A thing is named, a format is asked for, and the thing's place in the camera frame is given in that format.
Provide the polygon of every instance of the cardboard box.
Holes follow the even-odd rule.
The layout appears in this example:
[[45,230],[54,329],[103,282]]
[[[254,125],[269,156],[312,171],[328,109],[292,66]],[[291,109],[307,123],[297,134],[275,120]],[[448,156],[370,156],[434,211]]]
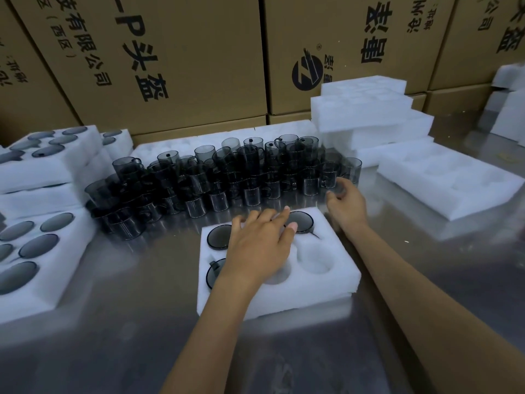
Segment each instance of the cardboard box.
[[423,112],[432,116],[482,110],[489,99],[490,83],[429,91]]
[[198,125],[194,127],[185,127],[183,129],[160,131],[156,133],[134,135],[133,144],[135,146],[149,142],[172,140],[174,138],[193,137],[195,135],[204,135],[220,133],[224,131],[233,131],[259,127],[266,125],[266,116],[257,116],[254,118],[243,118],[229,122],[220,122],[213,124]]
[[[412,102],[412,109],[423,111],[423,105],[425,104],[426,93],[410,95],[414,102]],[[287,113],[287,114],[269,114],[268,115],[268,124],[280,124],[288,123],[291,121],[298,120],[310,120],[312,118],[312,112],[309,110],[304,112],[297,113]]]
[[0,0],[0,144],[78,124],[15,12]]
[[258,0],[11,0],[84,124],[142,134],[267,112]]
[[321,83],[381,74],[428,89],[454,0],[264,0],[270,113],[304,111]]
[[492,81],[525,59],[525,0],[457,0],[430,90]]

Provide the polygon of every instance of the forearm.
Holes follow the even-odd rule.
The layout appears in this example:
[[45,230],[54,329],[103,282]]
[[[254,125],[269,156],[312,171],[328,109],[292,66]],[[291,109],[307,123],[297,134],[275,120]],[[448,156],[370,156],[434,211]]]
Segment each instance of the forearm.
[[441,393],[525,392],[525,358],[368,226],[345,229]]
[[220,275],[161,394],[224,392],[240,324],[256,291],[252,286]]

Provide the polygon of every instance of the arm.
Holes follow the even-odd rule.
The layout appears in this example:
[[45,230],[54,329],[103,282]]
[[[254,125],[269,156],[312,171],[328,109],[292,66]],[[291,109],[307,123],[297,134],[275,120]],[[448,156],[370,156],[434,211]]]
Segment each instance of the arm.
[[226,263],[161,394],[224,392],[250,301],[263,282],[284,265],[297,231],[297,224],[290,223],[279,236],[290,208],[272,219],[276,214],[272,209],[252,211],[244,228],[241,217],[233,219]]
[[365,200],[346,179],[330,215],[351,240],[440,393],[523,393],[525,357],[405,262],[366,222]]

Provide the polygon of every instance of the logo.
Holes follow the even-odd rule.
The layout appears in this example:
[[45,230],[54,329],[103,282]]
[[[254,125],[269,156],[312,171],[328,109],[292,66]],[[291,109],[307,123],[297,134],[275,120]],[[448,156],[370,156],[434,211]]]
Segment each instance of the logo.
[[306,48],[303,52],[305,56],[293,66],[292,81],[299,90],[310,91],[323,79],[323,63],[315,55],[311,55]]

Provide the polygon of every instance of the stainless steel tabletop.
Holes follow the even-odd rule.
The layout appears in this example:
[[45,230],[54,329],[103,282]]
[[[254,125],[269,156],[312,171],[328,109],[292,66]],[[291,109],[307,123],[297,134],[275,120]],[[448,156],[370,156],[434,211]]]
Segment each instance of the stainless steel tabletop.
[[[472,122],[466,114],[436,119],[431,134],[523,175],[525,149],[469,132]],[[448,222],[375,168],[363,170],[359,188],[370,224],[403,258],[525,352],[523,190]],[[321,196],[297,194],[269,206],[286,204],[326,210]],[[99,234],[56,310],[0,325],[0,392],[158,392],[197,321],[200,229],[247,210],[164,218],[129,242]],[[404,338],[381,302],[364,272],[350,299],[247,321],[226,391],[410,393],[414,368],[400,367]]]

